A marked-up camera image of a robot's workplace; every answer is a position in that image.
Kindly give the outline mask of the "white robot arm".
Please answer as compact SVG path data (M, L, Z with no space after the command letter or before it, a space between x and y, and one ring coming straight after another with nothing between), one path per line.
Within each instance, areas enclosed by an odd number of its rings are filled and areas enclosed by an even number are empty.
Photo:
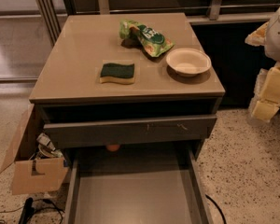
M280 108L280 8L248 35L245 42L254 47L263 46L265 55L275 61L274 67L260 70L248 108L252 119L269 122Z

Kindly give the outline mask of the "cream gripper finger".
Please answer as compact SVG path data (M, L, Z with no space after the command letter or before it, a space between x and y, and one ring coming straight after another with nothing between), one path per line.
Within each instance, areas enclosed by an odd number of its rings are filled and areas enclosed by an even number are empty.
M256 79L250 117L269 122L280 109L280 62L269 70L261 69Z
M268 22L263 23L257 30L248 35L245 39L246 44L255 47L263 46L265 44L268 24Z

